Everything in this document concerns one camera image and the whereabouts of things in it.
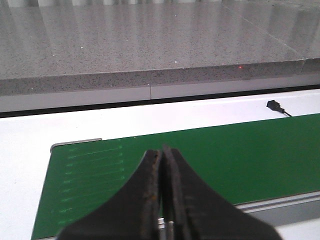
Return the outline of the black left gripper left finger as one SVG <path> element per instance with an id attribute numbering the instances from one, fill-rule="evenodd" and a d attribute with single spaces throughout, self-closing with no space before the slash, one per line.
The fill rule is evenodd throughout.
<path id="1" fill-rule="evenodd" d="M 121 189 L 90 214 L 65 227 L 59 240 L 158 240 L 162 152 L 147 150 Z"/>

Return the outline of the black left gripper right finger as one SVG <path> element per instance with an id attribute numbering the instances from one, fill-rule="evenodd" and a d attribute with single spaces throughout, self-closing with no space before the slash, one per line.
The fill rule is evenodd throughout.
<path id="1" fill-rule="evenodd" d="M 163 146 L 161 187 L 167 230 L 176 240 L 279 240 L 271 225 L 214 191 L 176 148 Z"/>

